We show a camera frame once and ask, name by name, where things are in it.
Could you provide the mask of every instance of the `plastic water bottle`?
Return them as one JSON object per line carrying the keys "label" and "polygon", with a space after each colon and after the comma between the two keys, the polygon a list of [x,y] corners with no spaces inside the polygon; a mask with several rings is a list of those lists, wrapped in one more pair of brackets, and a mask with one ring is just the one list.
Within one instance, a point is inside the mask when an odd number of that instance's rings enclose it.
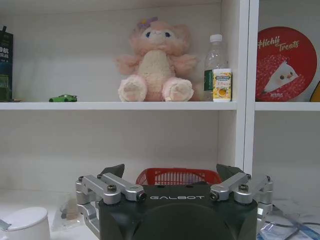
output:
{"label": "plastic water bottle", "polygon": [[220,34],[210,36],[210,49],[204,66],[204,100],[213,100],[214,70],[227,68],[226,51]]}

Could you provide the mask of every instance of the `bottle label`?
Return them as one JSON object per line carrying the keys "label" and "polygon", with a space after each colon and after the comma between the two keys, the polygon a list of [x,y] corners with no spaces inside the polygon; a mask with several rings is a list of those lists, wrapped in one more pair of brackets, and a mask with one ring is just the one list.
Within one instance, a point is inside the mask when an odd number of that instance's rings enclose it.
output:
{"label": "bottle label", "polygon": [[210,91],[214,88],[214,73],[212,70],[204,71],[204,90]]}
{"label": "bottle label", "polygon": [[231,72],[213,74],[213,100],[225,99],[231,101]]}

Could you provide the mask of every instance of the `toy car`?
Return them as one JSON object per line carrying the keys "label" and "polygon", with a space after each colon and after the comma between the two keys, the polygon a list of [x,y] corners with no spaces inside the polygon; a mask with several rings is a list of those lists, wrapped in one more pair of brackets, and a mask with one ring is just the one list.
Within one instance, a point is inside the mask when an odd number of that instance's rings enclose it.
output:
{"label": "toy car", "polygon": [[49,99],[50,103],[65,103],[65,102],[77,102],[78,98],[75,95],[64,94],[61,96],[52,97]]}

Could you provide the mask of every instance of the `plush toy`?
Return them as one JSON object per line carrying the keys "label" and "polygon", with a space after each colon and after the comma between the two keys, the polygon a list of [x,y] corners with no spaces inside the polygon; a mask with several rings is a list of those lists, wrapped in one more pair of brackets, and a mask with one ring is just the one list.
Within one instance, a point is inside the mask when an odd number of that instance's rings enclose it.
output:
{"label": "plush toy", "polygon": [[187,76],[196,66],[195,56],[185,54],[190,32],[185,25],[171,26],[157,17],[138,23],[130,36],[135,56],[116,59],[119,72],[130,75],[118,89],[123,102],[188,101],[194,94]]}

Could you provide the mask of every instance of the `plastic bag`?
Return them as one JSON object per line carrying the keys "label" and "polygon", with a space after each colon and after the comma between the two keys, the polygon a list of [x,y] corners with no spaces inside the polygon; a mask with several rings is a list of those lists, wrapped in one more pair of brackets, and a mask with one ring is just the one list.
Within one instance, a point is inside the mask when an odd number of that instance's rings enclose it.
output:
{"label": "plastic bag", "polygon": [[63,231],[84,224],[81,214],[78,213],[77,200],[70,193],[66,193],[55,212],[51,231]]}
{"label": "plastic bag", "polygon": [[266,217],[266,222],[257,236],[257,240],[314,240],[320,234],[298,221],[300,211],[290,209],[289,214],[273,207]]}

